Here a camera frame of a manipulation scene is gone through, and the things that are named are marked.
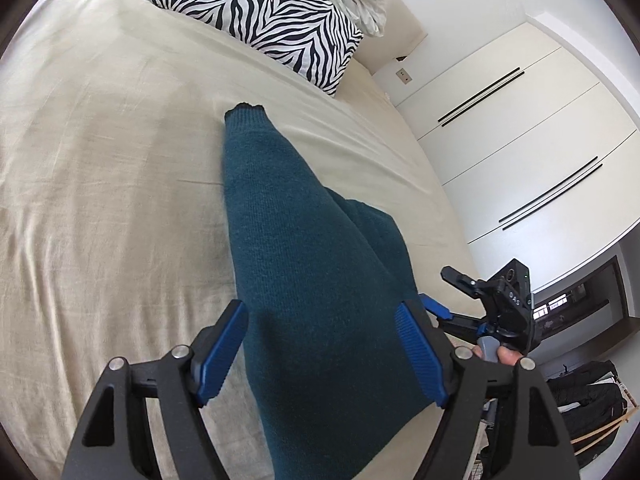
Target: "knit fabric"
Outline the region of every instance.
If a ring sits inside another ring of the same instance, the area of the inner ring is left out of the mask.
[[[429,401],[394,311],[417,298],[394,220],[324,188],[262,107],[225,117],[246,372],[276,480],[350,480]]]

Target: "pillow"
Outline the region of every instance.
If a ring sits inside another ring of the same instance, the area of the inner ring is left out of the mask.
[[[149,0],[245,42],[335,95],[362,33],[329,0]]]

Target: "finger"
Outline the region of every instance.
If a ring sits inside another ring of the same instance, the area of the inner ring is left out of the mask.
[[[520,352],[516,352],[515,350],[509,350],[504,346],[498,348],[498,359],[502,364],[515,366],[515,364],[518,362],[518,359],[520,359],[521,357],[522,354]]]

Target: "electrical outlet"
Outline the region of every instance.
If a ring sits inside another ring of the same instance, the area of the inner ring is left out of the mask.
[[[401,68],[400,70],[398,70],[396,72],[396,75],[400,78],[400,81],[402,81],[404,84],[409,84],[411,81],[413,81],[412,77],[404,68]]]

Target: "bed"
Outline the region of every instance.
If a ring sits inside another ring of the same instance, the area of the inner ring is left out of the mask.
[[[0,80],[0,422],[39,480],[59,478],[110,358],[158,358],[234,297],[220,149],[223,115],[239,102],[263,104],[325,186],[394,217],[421,291],[481,313],[440,280],[444,265],[475,274],[462,231],[357,60],[332,98],[145,0],[40,0]],[[240,354],[203,417],[231,478],[273,478],[243,366]],[[358,480],[412,478],[439,416],[434,406],[416,416]],[[161,438],[157,448],[171,480]]]

